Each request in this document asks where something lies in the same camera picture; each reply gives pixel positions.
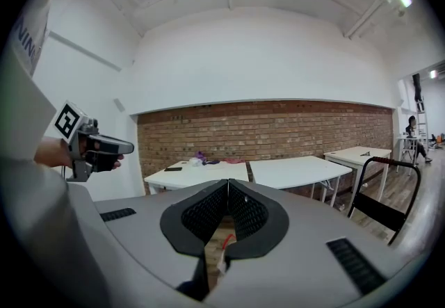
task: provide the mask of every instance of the black device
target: black device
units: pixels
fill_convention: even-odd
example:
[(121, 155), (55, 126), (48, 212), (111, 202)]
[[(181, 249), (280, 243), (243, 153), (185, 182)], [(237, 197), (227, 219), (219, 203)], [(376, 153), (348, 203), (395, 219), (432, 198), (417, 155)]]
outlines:
[(182, 171), (182, 167), (170, 167), (170, 168), (166, 168), (164, 171), (165, 172)]

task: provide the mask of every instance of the black vent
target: black vent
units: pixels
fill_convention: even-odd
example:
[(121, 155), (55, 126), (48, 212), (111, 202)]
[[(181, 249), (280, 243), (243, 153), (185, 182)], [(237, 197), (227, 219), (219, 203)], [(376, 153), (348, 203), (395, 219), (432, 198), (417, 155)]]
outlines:
[(131, 208), (119, 209), (117, 211), (109, 211), (107, 213), (102, 213), (100, 216), (104, 222), (109, 222), (116, 219), (121, 219), (126, 216), (131, 216), (136, 214), (136, 212)]
[(237, 241), (256, 233), (268, 219), (268, 210), (264, 204), (231, 184), (229, 213), (234, 219)]
[(366, 295), (384, 284), (385, 279), (346, 238), (326, 243), (355, 286)]
[(227, 208), (227, 186), (187, 208), (181, 216), (182, 225), (206, 245), (223, 219)]

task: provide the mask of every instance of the chair backrest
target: chair backrest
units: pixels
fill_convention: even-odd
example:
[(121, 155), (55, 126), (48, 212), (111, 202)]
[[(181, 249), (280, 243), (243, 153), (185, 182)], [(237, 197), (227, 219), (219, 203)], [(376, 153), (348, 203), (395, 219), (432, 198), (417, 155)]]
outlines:
[[(403, 167), (409, 167), (414, 169), (414, 171), (417, 173), (417, 182), (416, 187), (414, 188), (414, 192), (412, 194), (412, 198), (410, 201), (410, 205), (408, 206), (408, 209), (405, 213), (398, 211), (396, 209), (393, 209), (387, 205), (384, 205), (383, 203), (378, 202), (377, 200), (374, 200), (363, 193), (360, 193), (360, 188), (362, 187), (363, 177), (364, 173), (366, 172), (366, 167), (370, 162), (380, 162), (380, 163), (386, 163), (392, 166), (403, 166)], [(391, 245), (394, 241), (394, 239), (397, 237), (398, 233), (402, 229), (403, 224), (405, 224), (405, 221), (407, 220), (408, 215), (410, 214), (411, 208), (414, 204), (414, 201), (417, 196), (417, 192), (419, 191), (421, 182), (421, 174), (419, 169), (408, 162), (401, 162), (401, 161), (395, 161), (392, 159), (384, 159), (381, 157), (371, 157), (363, 166), (362, 175), (360, 176), (360, 180), (358, 183), (358, 189), (357, 192), (353, 198), (353, 204), (350, 207), (348, 218), (351, 217), (354, 208), (357, 208), (358, 210), (365, 213), (370, 218), (378, 221), (380, 224), (384, 225), (385, 227), (390, 228), (391, 230), (395, 231), (395, 234), (392, 236), (391, 240), (389, 241), (388, 245)]]

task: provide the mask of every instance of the brick wall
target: brick wall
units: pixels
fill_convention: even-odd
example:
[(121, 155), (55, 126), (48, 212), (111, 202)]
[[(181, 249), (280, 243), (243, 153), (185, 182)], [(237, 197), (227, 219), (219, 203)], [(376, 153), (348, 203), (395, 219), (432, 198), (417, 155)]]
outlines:
[(144, 177), (198, 150), (208, 159), (285, 159), (359, 145), (391, 149), (392, 138), (391, 109), (336, 102), (216, 104), (138, 117)]

